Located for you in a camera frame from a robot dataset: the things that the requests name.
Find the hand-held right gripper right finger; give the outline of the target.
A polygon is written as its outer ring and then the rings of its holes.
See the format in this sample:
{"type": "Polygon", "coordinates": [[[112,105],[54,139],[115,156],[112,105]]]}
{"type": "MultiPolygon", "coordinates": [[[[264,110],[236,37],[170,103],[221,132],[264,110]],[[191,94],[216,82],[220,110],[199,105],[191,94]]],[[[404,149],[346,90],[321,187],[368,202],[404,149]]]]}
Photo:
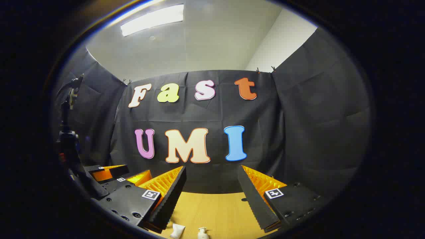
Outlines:
{"type": "Polygon", "coordinates": [[[237,174],[249,207],[265,232],[291,230],[330,202],[300,182],[283,183],[244,165],[237,174]]]}

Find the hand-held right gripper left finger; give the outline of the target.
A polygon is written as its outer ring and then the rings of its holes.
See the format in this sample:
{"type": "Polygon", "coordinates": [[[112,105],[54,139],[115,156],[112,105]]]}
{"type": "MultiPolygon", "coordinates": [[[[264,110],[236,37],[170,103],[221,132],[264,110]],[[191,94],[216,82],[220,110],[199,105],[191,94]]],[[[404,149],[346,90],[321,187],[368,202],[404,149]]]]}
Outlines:
{"type": "MultiPolygon", "coordinates": [[[[129,173],[121,177],[128,178],[145,170],[148,169],[132,172],[129,168],[129,173]]],[[[131,230],[161,233],[185,186],[186,168],[179,166],[157,176],[152,174],[152,177],[139,187],[121,187],[94,203],[116,224],[131,230]]]]}

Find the white cream tube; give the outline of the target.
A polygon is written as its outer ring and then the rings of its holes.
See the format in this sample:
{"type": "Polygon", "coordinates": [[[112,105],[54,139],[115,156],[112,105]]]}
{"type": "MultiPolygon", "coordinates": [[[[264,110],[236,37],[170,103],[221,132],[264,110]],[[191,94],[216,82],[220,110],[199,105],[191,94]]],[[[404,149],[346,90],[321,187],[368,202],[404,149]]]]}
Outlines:
{"type": "Polygon", "coordinates": [[[185,226],[180,225],[180,224],[172,224],[172,233],[170,234],[170,237],[172,239],[180,239],[182,236],[183,231],[185,230],[185,226]]]}

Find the black backdrop cloth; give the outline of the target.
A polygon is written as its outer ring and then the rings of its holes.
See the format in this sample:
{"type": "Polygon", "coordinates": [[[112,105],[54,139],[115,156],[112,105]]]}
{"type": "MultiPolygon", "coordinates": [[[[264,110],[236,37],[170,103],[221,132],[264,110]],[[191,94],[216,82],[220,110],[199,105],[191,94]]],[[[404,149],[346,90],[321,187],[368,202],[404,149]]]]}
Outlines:
{"type": "Polygon", "coordinates": [[[180,72],[126,85],[83,48],[57,88],[80,75],[69,122],[83,164],[153,176],[185,166],[185,192],[241,192],[236,171],[245,165],[333,197],[360,166],[370,135],[363,77],[321,28],[272,73],[180,72]]]}

